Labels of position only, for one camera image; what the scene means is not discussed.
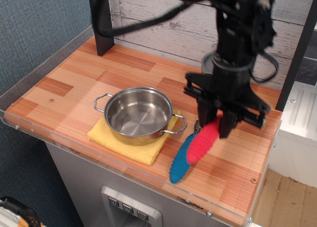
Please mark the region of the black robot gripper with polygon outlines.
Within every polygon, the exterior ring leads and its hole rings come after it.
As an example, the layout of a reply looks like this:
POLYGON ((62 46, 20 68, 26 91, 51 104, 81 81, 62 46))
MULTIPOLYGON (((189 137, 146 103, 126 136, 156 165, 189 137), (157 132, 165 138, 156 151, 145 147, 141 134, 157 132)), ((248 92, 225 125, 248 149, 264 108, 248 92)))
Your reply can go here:
POLYGON ((262 128, 270 106, 251 89, 250 70, 255 61, 239 66, 213 56, 212 62, 213 74, 190 72, 185 75, 184 92, 197 100, 200 127, 212 122, 217 112, 222 111, 220 138, 227 138, 242 120, 262 128))

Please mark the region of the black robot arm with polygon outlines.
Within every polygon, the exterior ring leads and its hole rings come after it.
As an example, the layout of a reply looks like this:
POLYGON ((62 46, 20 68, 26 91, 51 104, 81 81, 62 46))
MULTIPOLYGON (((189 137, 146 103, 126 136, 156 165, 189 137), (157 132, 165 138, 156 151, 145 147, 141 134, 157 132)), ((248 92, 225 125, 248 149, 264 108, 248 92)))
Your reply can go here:
MULTIPOLYGON (((194 3, 203 0, 182 0, 194 3)), ((217 49, 211 57, 211 74, 188 73, 186 94, 196 98, 200 126, 222 111, 219 135, 226 138, 240 121, 263 127, 270 106, 251 89, 257 56, 274 66, 277 60, 265 49, 276 32, 271 9, 274 0, 208 0, 216 9, 217 49)))

